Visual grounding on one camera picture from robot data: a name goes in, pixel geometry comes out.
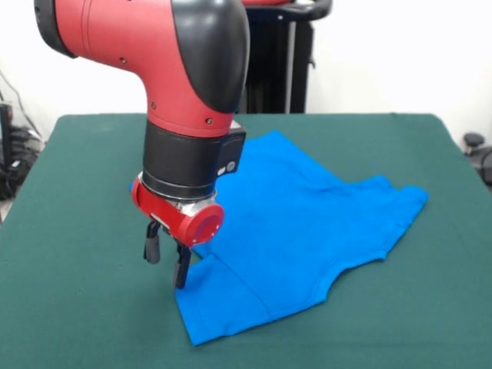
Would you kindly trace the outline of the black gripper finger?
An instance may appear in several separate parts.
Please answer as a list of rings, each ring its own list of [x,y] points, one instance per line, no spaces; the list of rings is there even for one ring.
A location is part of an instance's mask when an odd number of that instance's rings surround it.
[[[185,287],[191,260],[191,250],[181,242],[177,243],[178,259],[175,264],[173,284],[176,289]]]
[[[157,264],[161,260],[159,228],[160,224],[157,221],[151,221],[147,226],[143,258],[149,264]]]

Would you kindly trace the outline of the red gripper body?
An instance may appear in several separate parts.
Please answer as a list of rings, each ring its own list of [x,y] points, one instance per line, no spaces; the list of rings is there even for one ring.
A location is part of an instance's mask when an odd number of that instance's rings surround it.
[[[188,247],[210,241],[224,221],[224,209],[215,195],[198,202],[171,201],[151,192],[138,174],[131,187],[135,205]]]

